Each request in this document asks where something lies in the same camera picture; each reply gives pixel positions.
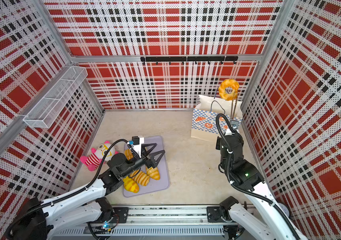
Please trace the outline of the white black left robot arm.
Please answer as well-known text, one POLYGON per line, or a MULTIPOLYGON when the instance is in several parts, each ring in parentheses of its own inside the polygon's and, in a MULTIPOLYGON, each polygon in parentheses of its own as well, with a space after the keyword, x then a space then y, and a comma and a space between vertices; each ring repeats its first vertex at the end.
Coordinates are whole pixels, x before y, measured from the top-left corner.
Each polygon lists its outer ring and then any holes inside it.
POLYGON ((108 169, 102 173, 98 168, 86 185, 43 201, 30 199, 6 229, 5 237, 8 240, 49 240, 70 227, 113 219, 113 207, 105 197, 119 189, 123 179, 142 166, 156 168, 165 154, 164 150, 154 151, 156 143, 146 144, 144 138, 137 136, 122 142, 133 154, 131 160, 117 153, 107 162, 108 169))

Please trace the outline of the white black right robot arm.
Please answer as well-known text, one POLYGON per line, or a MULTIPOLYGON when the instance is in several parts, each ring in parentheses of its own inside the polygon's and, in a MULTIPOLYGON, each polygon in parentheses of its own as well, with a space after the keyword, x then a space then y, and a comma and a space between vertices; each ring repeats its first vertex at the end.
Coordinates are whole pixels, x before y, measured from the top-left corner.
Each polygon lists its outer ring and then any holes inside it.
POLYGON ((244 140, 235 121, 224 114, 217 114, 215 121, 219 133, 216 148, 221 154, 219 170, 223 171, 230 186, 244 194, 263 218, 259 220, 246 210, 245 205, 228 197, 220 203, 222 220, 237 223, 257 240, 307 239, 284 213, 262 174, 245 160, 244 140))

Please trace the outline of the steel tongs red handle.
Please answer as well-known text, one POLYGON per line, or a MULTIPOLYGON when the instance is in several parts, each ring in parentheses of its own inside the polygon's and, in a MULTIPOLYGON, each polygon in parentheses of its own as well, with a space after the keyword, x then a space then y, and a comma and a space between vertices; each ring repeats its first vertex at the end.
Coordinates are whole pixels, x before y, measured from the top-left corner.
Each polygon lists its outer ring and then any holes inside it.
POLYGON ((235 113, 236 113, 236 108, 237 108, 237 103, 238 103, 238 90, 232 91, 232 103, 231 103, 231 118, 230 121, 234 121, 235 113))

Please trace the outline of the ring shaped donut bread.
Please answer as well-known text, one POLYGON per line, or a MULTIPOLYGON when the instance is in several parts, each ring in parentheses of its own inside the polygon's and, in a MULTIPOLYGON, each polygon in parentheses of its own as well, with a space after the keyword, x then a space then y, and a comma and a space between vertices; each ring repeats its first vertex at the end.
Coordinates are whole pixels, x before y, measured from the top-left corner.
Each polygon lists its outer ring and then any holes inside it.
POLYGON ((232 101, 238 98, 240 84, 233 79, 226 79, 224 80, 218 90, 219 95, 222 99, 226 101, 232 101))

